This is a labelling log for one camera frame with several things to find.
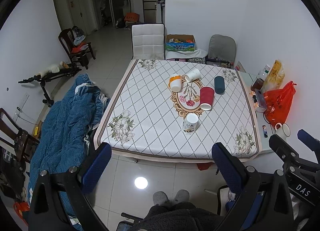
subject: chair backrest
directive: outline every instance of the chair backrest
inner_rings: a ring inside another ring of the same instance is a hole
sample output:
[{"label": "chair backrest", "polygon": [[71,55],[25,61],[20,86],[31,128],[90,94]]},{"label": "chair backrest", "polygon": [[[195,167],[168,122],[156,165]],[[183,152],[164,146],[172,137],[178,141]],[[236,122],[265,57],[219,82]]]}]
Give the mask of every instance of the chair backrest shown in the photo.
[{"label": "chair backrest", "polygon": [[247,182],[244,165],[237,157],[231,156],[222,143],[215,143],[211,154],[230,190],[239,195]]},{"label": "chair backrest", "polygon": [[233,64],[236,58],[235,40],[220,34],[213,35],[209,42],[208,58],[218,58]]},{"label": "chair backrest", "polygon": [[70,54],[72,51],[72,48],[75,47],[73,44],[75,37],[73,35],[73,31],[71,28],[64,29],[61,31],[61,33],[58,36],[58,39],[64,48],[64,50],[67,52],[67,54]]},{"label": "chair backrest", "polygon": [[133,59],[164,60],[164,25],[132,26]]}]

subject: blue quilt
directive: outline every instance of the blue quilt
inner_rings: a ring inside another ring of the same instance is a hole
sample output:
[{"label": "blue quilt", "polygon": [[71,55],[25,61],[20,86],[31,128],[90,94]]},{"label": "blue quilt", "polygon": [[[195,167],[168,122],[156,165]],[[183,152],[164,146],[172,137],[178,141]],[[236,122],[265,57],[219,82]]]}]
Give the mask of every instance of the blue quilt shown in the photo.
[{"label": "blue quilt", "polygon": [[[63,173],[71,166],[80,166],[87,156],[84,138],[89,130],[96,128],[110,98],[89,79],[79,75],[61,101],[54,103],[42,125],[38,148],[30,163],[28,203],[41,170]],[[69,216],[75,216],[65,192],[61,200]]]}]

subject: wall outlet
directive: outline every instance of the wall outlet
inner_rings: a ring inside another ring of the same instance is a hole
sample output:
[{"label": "wall outlet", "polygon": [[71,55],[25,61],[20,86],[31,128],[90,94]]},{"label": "wall outlet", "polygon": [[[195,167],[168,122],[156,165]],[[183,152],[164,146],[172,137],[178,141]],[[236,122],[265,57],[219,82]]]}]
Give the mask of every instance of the wall outlet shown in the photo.
[{"label": "wall outlet", "polygon": [[18,115],[21,113],[22,108],[23,108],[24,104],[27,102],[28,97],[29,97],[29,94],[26,92],[26,93],[24,94],[22,100],[20,101],[19,105],[18,105],[18,108],[19,108],[20,110],[16,109],[16,111],[15,111],[15,113],[14,113],[14,115],[13,115],[13,121],[14,121],[14,122],[17,122],[17,120],[18,120]]}]

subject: table leg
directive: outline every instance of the table leg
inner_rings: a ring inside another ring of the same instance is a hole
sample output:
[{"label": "table leg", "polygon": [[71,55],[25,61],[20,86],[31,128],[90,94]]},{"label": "table leg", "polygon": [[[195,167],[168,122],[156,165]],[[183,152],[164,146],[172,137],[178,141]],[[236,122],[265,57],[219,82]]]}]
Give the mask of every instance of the table leg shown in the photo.
[{"label": "table leg", "polygon": [[128,158],[130,161],[134,162],[135,164],[138,162],[136,158],[132,158],[132,157],[126,157],[126,158]]}]

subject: plastic bottle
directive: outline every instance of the plastic bottle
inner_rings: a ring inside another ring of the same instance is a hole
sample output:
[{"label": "plastic bottle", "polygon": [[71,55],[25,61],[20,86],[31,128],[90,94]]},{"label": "plastic bottle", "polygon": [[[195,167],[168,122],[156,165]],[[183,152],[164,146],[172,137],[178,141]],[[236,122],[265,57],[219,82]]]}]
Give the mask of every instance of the plastic bottle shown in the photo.
[{"label": "plastic bottle", "polygon": [[254,83],[252,84],[252,86],[251,86],[251,88],[250,88],[252,91],[254,91],[255,89],[261,89],[261,88],[262,88],[263,83],[264,83],[264,81],[266,80],[269,71],[270,71],[270,66],[266,64],[265,67],[264,67],[264,69],[262,69],[262,70],[259,72],[256,80],[255,80]]}]

